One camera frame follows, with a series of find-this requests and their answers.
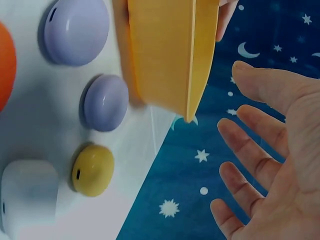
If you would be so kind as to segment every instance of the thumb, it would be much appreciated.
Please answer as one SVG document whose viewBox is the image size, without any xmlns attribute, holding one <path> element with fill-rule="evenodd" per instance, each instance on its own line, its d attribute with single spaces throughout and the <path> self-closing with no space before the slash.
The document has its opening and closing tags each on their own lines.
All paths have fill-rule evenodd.
<svg viewBox="0 0 320 240">
<path fill-rule="evenodd" d="M 254 68 L 236 61 L 232 75 L 243 95 L 266 103 L 283 115 L 298 100 L 320 93 L 318 80 L 286 70 Z"/>
</svg>

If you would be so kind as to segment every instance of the lavender round object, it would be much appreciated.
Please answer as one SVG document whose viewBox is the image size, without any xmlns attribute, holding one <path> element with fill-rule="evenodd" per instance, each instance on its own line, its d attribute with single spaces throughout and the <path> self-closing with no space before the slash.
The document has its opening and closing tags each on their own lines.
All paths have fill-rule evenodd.
<svg viewBox="0 0 320 240">
<path fill-rule="evenodd" d="M 57 64 L 83 66 L 104 48 L 109 14 L 103 0 L 59 0 L 44 27 L 44 43 Z"/>
<path fill-rule="evenodd" d="M 89 87 L 84 98 L 87 124 L 99 132 L 116 129 L 123 121 L 129 104 L 128 87 L 115 75 L 102 75 Z"/>
</svg>

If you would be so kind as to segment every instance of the fingernail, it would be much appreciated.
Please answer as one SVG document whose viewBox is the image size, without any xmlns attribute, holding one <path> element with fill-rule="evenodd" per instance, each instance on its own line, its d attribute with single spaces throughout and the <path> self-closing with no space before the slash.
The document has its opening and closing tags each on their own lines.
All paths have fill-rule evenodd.
<svg viewBox="0 0 320 240">
<path fill-rule="evenodd" d="M 240 70 L 246 70 L 246 69 L 253 68 L 253 66 L 249 65 L 248 63 L 246 63 L 244 61 L 236 61 L 233 66 L 236 69 L 240 69 Z"/>
</svg>

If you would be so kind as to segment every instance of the hand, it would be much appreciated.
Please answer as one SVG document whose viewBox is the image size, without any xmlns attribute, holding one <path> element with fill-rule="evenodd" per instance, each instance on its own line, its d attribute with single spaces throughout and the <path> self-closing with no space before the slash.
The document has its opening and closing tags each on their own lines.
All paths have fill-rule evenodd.
<svg viewBox="0 0 320 240">
<path fill-rule="evenodd" d="M 215 38 L 217 42 L 222 40 L 238 2 L 239 0 L 220 0 L 218 27 Z"/>
<path fill-rule="evenodd" d="M 320 236 L 320 81 L 293 72 L 253 68 L 236 62 L 234 80 L 248 98 L 286 116 L 286 123 L 248 105 L 237 115 L 286 160 L 279 163 L 237 124 L 222 119 L 218 129 L 240 162 L 268 190 L 263 197 L 231 162 L 220 175 L 251 218 L 244 225 L 221 199 L 211 211 L 228 240 L 315 240 Z"/>
</svg>

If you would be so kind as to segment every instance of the starry pattern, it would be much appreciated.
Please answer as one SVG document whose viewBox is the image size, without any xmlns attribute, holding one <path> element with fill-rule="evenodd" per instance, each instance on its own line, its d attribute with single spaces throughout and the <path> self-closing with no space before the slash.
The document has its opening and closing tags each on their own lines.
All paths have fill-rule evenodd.
<svg viewBox="0 0 320 240">
<path fill-rule="evenodd" d="M 238 119 L 237 109 L 248 104 L 284 123 L 286 118 L 269 105 L 244 97 L 232 77 L 232 65 L 242 60 L 259 68 L 284 69 L 320 79 L 319 8 L 320 2 L 315 0 L 295 4 L 290 0 L 239 1 L 223 40 L 216 44 L 208 85 L 196 113 L 197 124 L 179 120 L 168 132 L 117 240 L 225 240 L 209 209 L 216 198 L 225 200 L 237 217 L 248 223 L 219 176 L 220 165 L 233 162 L 258 191 L 267 192 L 235 158 L 216 125 L 221 118 L 235 121 L 283 162 Z M 245 48 L 239 52 L 242 43 Z"/>
</svg>

